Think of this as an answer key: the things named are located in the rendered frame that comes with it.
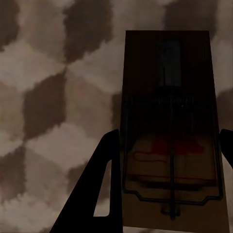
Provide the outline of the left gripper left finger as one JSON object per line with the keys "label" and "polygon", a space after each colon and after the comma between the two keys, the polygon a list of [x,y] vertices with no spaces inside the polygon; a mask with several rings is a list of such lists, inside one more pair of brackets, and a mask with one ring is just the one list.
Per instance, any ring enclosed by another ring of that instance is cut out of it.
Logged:
{"label": "left gripper left finger", "polygon": [[[110,160],[110,214],[93,216]],[[118,129],[99,142],[50,233],[123,233]]]}

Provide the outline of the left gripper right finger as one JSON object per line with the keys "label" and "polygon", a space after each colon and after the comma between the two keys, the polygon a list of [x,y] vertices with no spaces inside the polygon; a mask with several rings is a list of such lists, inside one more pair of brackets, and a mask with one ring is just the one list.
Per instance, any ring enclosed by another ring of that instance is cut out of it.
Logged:
{"label": "left gripper right finger", "polygon": [[222,129],[220,132],[221,152],[233,168],[233,131]]}

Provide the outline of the mousetrap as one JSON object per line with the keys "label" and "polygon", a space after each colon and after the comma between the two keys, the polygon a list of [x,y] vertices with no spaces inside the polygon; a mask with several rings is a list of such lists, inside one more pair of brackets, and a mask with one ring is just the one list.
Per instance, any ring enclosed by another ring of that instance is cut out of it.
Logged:
{"label": "mousetrap", "polygon": [[126,227],[230,233],[209,31],[126,30]]}

